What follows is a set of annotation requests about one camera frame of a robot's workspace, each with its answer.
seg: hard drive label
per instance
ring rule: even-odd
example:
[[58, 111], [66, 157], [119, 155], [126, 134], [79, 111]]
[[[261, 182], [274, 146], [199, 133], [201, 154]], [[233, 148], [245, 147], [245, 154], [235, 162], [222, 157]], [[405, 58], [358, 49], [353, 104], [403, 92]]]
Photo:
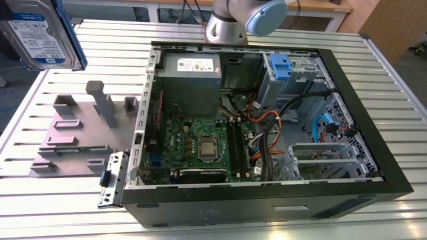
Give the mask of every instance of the hard drive label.
[[8, 21], [31, 57], [44, 64], [60, 64], [66, 61], [59, 42], [50, 35], [50, 25], [42, 14], [14, 12]]

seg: label sticker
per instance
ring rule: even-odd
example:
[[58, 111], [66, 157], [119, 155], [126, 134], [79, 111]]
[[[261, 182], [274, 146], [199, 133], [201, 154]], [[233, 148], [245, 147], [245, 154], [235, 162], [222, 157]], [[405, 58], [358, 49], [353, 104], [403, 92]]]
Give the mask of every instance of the label sticker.
[[48, 34], [48, 22], [42, 14], [12, 13], [8, 21], [30, 56], [44, 64], [62, 64], [66, 61], [59, 42]]
[[263, 169], [257, 166], [257, 167], [254, 168], [254, 173], [255, 173], [257, 175], [262, 175], [262, 172], [263, 172]]
[[178, 59], [179, 72], [214, 72], [214, 59], [181, 58]]
[[254, 101], [254, 102], [253, 102], [253, 106], [254, 106], [257, 109], [259, 109], [262, 105], [261, 105], [257, 101]]

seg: wall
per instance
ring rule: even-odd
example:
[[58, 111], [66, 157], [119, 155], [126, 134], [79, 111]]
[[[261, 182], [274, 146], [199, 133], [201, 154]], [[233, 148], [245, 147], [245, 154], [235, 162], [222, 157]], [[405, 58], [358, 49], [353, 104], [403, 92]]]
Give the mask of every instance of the wall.
[[341, 27], [341, 33], [359, 33], [381, 0], [347, 0], [353, 13], [347, 15]]
[[427, 0], [347, 0], [354, 11], [341, 33], [367, 34], [395, 64], [427, 30]]

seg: slotted aluminum table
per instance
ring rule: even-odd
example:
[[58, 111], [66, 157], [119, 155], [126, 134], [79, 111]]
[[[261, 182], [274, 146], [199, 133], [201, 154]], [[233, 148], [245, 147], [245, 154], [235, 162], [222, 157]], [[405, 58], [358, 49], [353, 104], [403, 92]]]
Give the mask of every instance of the slotted aluminum table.
[[415, 192], [339, 218], [145, 229], [122, 209], [98, 210], [99, 178], [28, 178], [58, 94], [91, 101], [86, 83], [102, 80], [113, 99], [139, 96], [151, 41], [203, 42], [197, 25], [85, 20], [75, 31], [86, 71], [42, 72], [0, 138], [0, 238], [86, 236], [117, 239], [422, 239], [427, 238], [427, 111], [373, 42], [357, 34], [278, 30], [254, 45], [325, 48], [377, 123]]

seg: metal bracket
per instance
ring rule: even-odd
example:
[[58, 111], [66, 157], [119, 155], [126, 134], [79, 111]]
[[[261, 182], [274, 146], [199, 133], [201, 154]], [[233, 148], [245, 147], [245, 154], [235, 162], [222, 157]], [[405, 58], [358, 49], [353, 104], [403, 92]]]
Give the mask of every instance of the metal bracket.
[[126, 183], [130, 153], [126, 151], [110, 155], [106, 171], [102, 173], [99, 184], [102, 186], [98, 208], [123, 208], [121, 205], [122, 192]]

